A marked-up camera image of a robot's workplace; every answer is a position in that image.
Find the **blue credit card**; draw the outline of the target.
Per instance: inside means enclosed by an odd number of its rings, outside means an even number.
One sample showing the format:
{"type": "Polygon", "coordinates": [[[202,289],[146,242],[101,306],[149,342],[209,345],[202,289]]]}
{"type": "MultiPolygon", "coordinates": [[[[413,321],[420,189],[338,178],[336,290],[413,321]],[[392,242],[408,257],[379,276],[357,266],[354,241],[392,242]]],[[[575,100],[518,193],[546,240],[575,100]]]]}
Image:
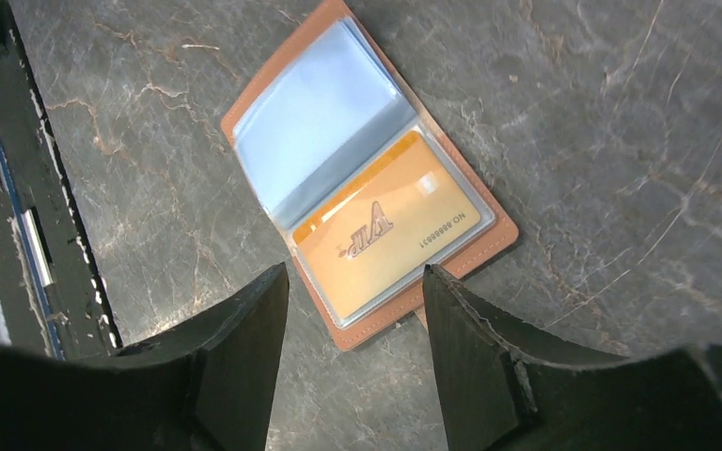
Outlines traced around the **blue credit card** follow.
{"type": "Polygon", "coordinates": [[[234,148],[259,203],[288,229],[415,115],[355,20],[345,17],[251,103],[233,128],[234,148]]]}

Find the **tan leather card holder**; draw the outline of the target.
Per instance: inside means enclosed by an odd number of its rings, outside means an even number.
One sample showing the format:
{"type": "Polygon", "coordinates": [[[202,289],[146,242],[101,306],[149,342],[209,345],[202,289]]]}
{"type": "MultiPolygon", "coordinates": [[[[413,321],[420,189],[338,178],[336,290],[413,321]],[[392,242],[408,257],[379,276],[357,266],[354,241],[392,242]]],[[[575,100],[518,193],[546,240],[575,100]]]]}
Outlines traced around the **tan leather card holder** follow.
{"type": "Polygon", "coordinates": [[[342,1],[294,30],[221,127],[340,350],[419,309],[426,265],[461,277],[518,237],[342,1]]]}

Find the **orange credit card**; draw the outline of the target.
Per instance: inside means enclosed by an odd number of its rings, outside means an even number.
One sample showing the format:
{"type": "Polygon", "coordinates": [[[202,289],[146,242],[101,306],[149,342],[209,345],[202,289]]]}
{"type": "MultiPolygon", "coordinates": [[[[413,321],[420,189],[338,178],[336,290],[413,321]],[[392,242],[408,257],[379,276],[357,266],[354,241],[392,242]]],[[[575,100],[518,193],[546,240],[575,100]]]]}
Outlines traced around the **orange credit card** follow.
{"type": "Polygon", "coordinates": [[[345,328],[445,258],[492,214],[413,128],[293,229],[310,281],[345,328]]]}

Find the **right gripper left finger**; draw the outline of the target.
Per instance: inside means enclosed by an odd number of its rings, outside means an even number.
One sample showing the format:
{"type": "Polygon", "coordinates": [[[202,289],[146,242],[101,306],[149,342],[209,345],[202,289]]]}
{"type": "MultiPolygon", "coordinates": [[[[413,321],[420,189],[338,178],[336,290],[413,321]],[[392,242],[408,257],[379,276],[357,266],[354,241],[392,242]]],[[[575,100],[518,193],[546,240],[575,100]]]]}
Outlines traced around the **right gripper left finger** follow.
{"type": "Polygon", "coordinates": [[[290,282],[276,264],[117,354],[60,361],[0,346],[0,450],[261,450],[290,282]]]}

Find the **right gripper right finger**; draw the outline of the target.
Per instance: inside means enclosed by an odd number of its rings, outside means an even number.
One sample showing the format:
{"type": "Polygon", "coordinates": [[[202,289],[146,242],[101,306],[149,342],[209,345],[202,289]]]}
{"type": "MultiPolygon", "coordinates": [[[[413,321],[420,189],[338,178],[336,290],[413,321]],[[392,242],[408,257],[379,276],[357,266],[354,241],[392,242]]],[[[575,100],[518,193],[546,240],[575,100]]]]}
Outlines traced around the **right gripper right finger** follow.
{"type": "Polygon", "coordinates": [[[452,450],[722,450],[722,344],[628,358],[550,334],[425,268],[452,450]]]}

